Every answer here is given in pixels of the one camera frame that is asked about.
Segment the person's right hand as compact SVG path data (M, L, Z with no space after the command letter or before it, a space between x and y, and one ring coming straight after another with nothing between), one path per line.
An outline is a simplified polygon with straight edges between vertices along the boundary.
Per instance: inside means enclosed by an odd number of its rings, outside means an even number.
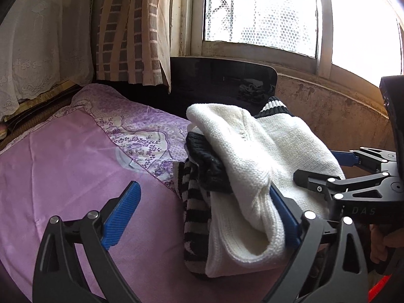
M388 257L387 248L403 248L404 230L398 229L388 235L383 235L379 226L372 224L370 226L371 253L372 262L379 264L385 262Z

